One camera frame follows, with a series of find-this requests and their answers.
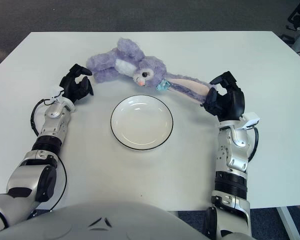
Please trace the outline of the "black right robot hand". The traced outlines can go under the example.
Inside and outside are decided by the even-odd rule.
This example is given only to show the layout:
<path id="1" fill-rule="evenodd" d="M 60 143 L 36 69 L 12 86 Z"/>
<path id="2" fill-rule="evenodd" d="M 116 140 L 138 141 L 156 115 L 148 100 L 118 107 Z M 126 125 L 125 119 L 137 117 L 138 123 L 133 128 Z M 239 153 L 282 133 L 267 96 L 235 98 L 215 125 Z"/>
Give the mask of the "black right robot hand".
<path id="1" fill-rule="evenodd" d="M 213 116 L 217 116 L 219 122 L 238 121 L 245 111 L 245 96 L 237 86 L 236 79 L 230 71 L 217 76 L 210 81 L 210 85 L 221 85 L 226 89 L 226 94 L 221 95 L 211 87 L 203 104 L 204 109 Z"/>

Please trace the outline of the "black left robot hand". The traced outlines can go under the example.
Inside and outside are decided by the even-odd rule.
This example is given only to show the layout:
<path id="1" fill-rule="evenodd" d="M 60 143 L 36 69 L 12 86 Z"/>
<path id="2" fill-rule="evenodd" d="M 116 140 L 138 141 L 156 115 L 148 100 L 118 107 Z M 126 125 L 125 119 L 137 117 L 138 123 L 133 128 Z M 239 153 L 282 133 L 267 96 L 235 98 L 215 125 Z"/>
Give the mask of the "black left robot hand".
<path id="1" fill-rule="evenodd" d="M 73 65 L 59 84 L 63 88 L 62 96 L 69 99 L 73 104 L 88 94 L 93 96 L 94 91 L 88 79 L 88 76 L 92 75 L 89 69 L 78 64 Z"/>

